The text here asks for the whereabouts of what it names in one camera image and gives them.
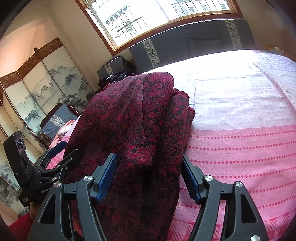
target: metal bolt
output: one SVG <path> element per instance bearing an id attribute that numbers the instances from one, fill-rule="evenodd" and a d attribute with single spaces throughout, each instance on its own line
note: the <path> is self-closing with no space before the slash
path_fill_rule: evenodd
<path id="1" fill-rule="evenodd" d="M 84 177 L 84 180 L 85 180 L 85 181 L 90 181 L 91 179 L 92 179 L 92 176 L 85 176 L 85 177 Z"/>
<path id="2" fill-rule="evenodd" d="M 251 241 L 260 241 L 260 237 L 257 235 L 254 235 L 253 237 L 251 237 Z"/>
<path id="3" fill-rule="evenodd" d="M 58 188 L 62 183 L 60 181 L 57 181 L 54 183 L 54 187 L 55 188 Z"/>
<path id="4" fill-rule="evenodd" d="M 208 181 L 208 182 L 210 182 L 210 181 L 213 180 L 213 177 L 210 176 L 210 175 L 206 175 L 206 176 L 205 176 L 205 180 Z"/>
<path id="5" fill-rule="evenodd" d="M 242 182 L 236 182 L 235 185 L 239 188 L 241 188 L 243 186 L 243 183 Z"/>

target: gray upholstered headboard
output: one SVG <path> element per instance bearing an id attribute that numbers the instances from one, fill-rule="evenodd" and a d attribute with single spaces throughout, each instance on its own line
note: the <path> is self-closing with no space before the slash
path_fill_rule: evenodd
<path id="1" fill-rule="evenodd" d="M 144 73 L 166 64 L 205 54 L 199 53 L 198 50 L 192 51 L 192 45 L 189 47 L 189 41 L 193 42 L 197 49 L 199 44 L 204 48 L 208 43 L 209 49 L 212 47 L 215 49 L 212 53 L 256 49 L 247 21 L 235 19 L 211 20 L 182 25 L 137 43 L 129 50 L 139 72 Z"/>

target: building window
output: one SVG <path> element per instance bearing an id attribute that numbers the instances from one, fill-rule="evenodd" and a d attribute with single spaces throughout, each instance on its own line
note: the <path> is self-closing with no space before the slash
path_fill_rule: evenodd
<path id="1" fill-rule="evenodd" d="M 83 0 L 115 51 L 159 26 L 209 13 L 234 13 L 232 0 Z"/>

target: dark red blanket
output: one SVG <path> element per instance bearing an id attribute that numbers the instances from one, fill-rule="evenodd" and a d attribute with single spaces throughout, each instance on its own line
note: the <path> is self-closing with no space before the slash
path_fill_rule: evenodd
<path id="1" fill-rule="evenodd" d="M 182 154 L 195 115 L 168 73 L 107 85 L 82 113 L 65 150 L 83 157 L 65 177 L 92 174 L 110 153 L 119 165 L 107 198 L 96 205 L 107 240 L 167 240 L 179 197 Z M 72 203 L 76 220 L 78 209 Z"/>

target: wooden window frame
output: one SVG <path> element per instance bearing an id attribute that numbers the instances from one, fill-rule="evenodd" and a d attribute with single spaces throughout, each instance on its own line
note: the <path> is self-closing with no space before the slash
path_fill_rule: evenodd
<path id="1" fill-rule="evenodd" d="M 214 20 L 214 19 L 244 18 L 236 0 L 228 0 L 228 1 L 230 3 L 231 8 L 234 10 L 234 13 L 219 13 L 221 11 L 217 11 L 215 13 L 203 14 L 200 16 L 195 15 L 195 16 L 190 17 L 190 15 L 187 15 L 187 16 L 184 16 L 181 18 L 177 18 L 175 21 L 172 21 L 170 23 L 166 23 L 166 24 L 161 25 L 159 27 L 153 28 L 153 29 L 151 29 L 143 34 L 140 34 L 139 36 L 129 40 L 128 42 L 126 42 L 122 46 L 119 46 L 118 49 L 113 49 L 111 47 L 112 43 L 111 42 L 109 43 L 109 41 L 104 37 L 105 33 L 102 33 L 101 30 L 99 29 L 99 27 L 97 26 L 98 23 L 95 23 L 94 20 L 92 19 L 92 17 L 91 17 L 92 13 L 89 10 L 89 8 L 87 7 L 87 5 L 85 4 L 85 2 L 83 0 L 75 0 L 75 2 L 80 7 L 80 9 L 84 13 L 86 18 L 90 22 L 90 24 L 93 26 L 93 28 L 95 29 L 97 34 L 100 36 L 103 43 L 105 44 L 105 46 L 107 47 L 107 49 L 109 50 L 109 52 L 111 53 L 111 55 L 113 57 L 116 56 L 117 54 L 119 54 L 120 52 L 122 52 L 123 50 L 133 46 L 134 44 L 143 41 L 144 39 L 147 39 L 151 36 L 154 36 L 156 34 L 163 32 L 163 31 L 166 31 L 171 28 L 178 27 L 178 26 L 181 26 L 184 24 L 194 23 L 194 22 L 198 22 L 198 21 L 205 21 L 205 20 Z"/>

